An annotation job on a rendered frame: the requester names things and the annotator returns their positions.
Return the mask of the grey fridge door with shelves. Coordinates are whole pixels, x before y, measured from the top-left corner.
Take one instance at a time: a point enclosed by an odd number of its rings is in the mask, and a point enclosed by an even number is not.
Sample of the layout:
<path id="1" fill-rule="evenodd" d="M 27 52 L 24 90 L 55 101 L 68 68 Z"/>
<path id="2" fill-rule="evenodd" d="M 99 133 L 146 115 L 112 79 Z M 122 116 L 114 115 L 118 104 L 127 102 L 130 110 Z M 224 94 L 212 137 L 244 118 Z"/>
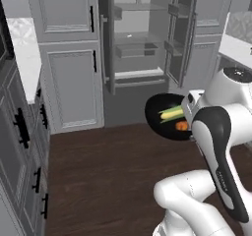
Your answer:
<path id="1" fill-rule="evenodd" d="M 164 42 L 165 73 L 181 88 L 189 62 L 196 23 L 197 0 L 171 0 L 168 4 L 169 30 Z"/>

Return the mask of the orange chicken drumstick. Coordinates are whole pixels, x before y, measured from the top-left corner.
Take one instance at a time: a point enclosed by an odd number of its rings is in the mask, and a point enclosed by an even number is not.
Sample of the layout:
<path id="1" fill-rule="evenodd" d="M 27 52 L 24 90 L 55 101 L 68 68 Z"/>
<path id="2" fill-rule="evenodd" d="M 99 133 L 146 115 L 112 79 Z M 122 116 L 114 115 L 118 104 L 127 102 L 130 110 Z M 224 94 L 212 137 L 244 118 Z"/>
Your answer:
<path id="1" fill-rule="evenodd" d="M 175 129 L 177 131 L 188 131 L 189 130 L 189 126 L 188 123 L 186 121 L 179 121 L 175 124 Z"/>

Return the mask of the yellow corn cob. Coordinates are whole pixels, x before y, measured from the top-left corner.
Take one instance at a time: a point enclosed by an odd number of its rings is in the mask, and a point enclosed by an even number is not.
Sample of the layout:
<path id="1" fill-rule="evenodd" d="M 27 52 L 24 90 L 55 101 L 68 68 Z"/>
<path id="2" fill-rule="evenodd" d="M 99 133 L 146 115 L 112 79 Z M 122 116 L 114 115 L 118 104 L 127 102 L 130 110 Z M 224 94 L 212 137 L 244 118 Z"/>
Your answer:
<path id="1" fill-rule="evenodd" d="M 180 105 L 162 110 L 158 114 L 161 123 L 175 120 L 184 116 L 183 109 Z"/>

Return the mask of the black wall oven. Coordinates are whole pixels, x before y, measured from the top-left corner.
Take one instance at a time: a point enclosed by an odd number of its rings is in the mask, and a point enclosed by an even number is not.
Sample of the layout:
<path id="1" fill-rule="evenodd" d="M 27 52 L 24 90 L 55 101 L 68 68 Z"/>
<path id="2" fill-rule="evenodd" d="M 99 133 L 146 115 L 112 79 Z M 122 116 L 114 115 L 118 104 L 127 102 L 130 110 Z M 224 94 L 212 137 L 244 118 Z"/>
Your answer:
<path id="1" fill-rule="evenodd" d="M 3 7 L 2 0 L 0 0 L 0 28 L 2 31 L 2 36 L 7 49 L 7 60 L 12 60 L 15 57 L 13 41 L 10 35 L 9 27 L 7 24 L 7 19 Z"/>

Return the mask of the grey fridge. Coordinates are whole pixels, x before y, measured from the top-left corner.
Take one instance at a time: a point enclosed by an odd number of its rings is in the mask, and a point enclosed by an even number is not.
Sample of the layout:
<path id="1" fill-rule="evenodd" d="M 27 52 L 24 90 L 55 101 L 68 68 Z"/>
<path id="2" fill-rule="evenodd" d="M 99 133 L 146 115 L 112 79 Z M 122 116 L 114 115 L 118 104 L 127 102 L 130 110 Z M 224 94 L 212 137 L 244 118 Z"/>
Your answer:
<path id="1" fill-rule="evenodd" d="M 147 98 L 173 82 L 164 71 L 170 2 L 114 0 L 115 95 L 104 86 L 107 127 L 143 122 Z"/>

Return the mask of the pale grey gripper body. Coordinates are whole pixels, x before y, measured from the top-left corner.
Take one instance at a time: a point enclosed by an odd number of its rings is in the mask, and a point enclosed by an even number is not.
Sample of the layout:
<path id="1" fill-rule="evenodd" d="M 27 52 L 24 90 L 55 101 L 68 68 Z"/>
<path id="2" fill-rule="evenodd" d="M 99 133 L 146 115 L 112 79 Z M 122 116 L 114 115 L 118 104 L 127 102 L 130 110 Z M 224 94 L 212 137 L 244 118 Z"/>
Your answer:
<path id="1" fill-rule="evenodd" d="M 193 120 L 193 109 L 195 107 L 195 104 L 195 96 L 192 93 L 189 93 L 187 96 L 185 96 L 181 102 L 184 116 L 188 122 L 191 122 Z"/>

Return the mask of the black bowl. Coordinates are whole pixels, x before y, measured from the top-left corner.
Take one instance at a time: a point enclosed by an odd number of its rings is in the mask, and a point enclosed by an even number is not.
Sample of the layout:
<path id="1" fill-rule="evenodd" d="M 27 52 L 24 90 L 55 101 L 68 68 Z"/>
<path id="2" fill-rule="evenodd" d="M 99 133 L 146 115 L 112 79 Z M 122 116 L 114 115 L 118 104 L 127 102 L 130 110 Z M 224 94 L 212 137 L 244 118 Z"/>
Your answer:
<path id="1" fill-rule="evenodd" d="M 151 96 L 145 106 L 145 116 L 147 123 L 152 130 L 158 135 L 174 140 L 174 141 L 188 141 L 192 132 L 188 129 L 182 130 L 182 122 L 186 121 L 185 117 L 170 120 L 162 123 L 160 113 L 172 107 L 181 104 L 183 95 L 175 93 L 158 93 Z"/>

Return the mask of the dark grey base cupboard run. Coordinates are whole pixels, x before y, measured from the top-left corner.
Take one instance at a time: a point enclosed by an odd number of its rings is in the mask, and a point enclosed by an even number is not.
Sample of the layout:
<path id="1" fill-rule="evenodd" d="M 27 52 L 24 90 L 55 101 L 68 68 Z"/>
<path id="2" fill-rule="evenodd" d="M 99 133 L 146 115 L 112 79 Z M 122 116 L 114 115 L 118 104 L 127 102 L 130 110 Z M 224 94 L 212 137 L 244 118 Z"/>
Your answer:
<path id="1" fill-rule="evenodd" d="M 42 198 L 47 191 L 50 130 L 42 124 L 43 95 L 28 103 L 17 63 L 7 61 L 0 69 L 0 236 L 44 236 L 46 219 Z M 18 109 L 23 110 L 29 130 L 29 147 L 19 143 L 14 125 Z M 39 193 L 32 189 L 34 172 L 41 167 Z"/>

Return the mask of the tall grey cupboard door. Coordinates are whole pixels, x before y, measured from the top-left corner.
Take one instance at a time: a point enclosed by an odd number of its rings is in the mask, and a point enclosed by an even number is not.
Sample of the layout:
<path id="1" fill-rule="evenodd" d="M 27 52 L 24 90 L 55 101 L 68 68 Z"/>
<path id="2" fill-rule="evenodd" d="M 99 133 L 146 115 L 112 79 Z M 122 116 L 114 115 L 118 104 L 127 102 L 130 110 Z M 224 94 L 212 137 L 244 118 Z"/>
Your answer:
<path id="1" fill-rule="evenodd" d="M 47 43 L 39 49 L 51 132 L 60 134 L 103 127 L 98 42 Z M 96 73 L 93 50 L 96 51 Z"/>

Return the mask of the short grey cupboard door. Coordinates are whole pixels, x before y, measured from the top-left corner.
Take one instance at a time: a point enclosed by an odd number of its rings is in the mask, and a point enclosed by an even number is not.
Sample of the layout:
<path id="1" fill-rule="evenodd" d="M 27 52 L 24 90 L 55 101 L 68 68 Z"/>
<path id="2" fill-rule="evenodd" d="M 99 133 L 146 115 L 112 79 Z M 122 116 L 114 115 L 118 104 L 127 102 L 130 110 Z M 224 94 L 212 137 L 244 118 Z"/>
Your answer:
<path id="1" fill-rule="evenodd" d="M 29 4 L 39 43 L 98 39 L 97 0 L 29 0 Z"/>

